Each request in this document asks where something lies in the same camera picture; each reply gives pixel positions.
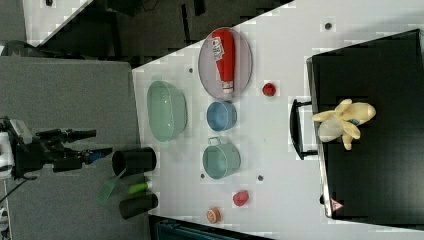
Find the light green bowl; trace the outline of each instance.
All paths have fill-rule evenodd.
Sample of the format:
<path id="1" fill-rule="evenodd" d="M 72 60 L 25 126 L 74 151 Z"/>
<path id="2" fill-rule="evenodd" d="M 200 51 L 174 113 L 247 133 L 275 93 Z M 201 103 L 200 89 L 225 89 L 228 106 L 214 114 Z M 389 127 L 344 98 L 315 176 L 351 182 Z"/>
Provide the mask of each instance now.
<path id="1" fill-rule="evenodd" d="M 149 126 L 159 142 L 175 139 L 187 124 L 184 94 L 174 85 L 155 81 L 147 92 Z"/>

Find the teal cup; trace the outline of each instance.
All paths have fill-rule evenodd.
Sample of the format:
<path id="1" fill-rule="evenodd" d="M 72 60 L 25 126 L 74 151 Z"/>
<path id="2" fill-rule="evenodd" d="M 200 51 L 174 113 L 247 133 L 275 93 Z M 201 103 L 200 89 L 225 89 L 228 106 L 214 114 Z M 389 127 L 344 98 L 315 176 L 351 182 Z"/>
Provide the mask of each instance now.
<path id="1" fill-rule="evenodd" d="M 209 177 L 221 179 L 237 172 L 240 168 L 240 154 L 231 143 L 221 143 L 221 139 L 208 139 L 209 146 L 203 152 L 203 167 Z"/>

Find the black cup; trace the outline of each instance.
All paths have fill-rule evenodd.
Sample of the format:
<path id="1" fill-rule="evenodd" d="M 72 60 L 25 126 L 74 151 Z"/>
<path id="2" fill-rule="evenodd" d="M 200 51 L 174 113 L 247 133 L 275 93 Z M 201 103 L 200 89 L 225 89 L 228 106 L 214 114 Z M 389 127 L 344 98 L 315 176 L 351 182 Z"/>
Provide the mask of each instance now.
<path id="1" fill-rule="evenodd" d="M 112 157 L 112 167 L 117 176 L 127 168 L 121 178 L 152 171 L 156 168 L 156 154 L 150 147 L 116 151 Z"/>
<path id="2" fill-rule="evenodd" d="M 130 198 L 119 203 L 119 212 L 123 219 L 135 217 L 158 206 L 158 197 L 148 193 L 141 197 Z"/>

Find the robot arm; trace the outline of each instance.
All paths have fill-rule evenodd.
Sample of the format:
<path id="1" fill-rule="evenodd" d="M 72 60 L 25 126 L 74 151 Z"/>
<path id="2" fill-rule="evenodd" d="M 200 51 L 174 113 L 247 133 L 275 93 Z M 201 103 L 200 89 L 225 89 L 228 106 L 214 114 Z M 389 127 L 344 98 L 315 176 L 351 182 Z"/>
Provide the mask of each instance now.
<path id="1" fill-rule="evenodd" d="M 33 137 L 23 121 L 3 119 L 0 124 L 0 179 L 25 178 L 25 173 L 40 170 L 45 164 L 53 164 L 54 172 L 80 169 L 83 163 L 92 164 L 112 153 L 112 148 L 75 151 L 63 146 L 63 143 L 95 137 L 96 130 L 62 132 L 55 129 Z"/>

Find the suitcase handle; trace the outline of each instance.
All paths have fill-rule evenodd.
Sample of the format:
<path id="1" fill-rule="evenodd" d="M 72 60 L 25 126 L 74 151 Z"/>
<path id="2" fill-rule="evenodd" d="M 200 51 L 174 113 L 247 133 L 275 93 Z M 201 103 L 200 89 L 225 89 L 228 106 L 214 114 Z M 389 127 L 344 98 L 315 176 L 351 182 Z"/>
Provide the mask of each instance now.
<path id="1" fill-rule="evenodd" d="M 297 99 L 293 101 L 293 105 L 290 111 L 290 135 L 293 142 L 294 149 L 299 155 L 300 159 L 304 160 L 305 157 L 311 155 L 318 155 L 317 150 L 303 151 L 303 140 L 302 140 L 302 127 L 300 125 L 299 107 L 312 105 L 312 102 L 298 102 Z"/>

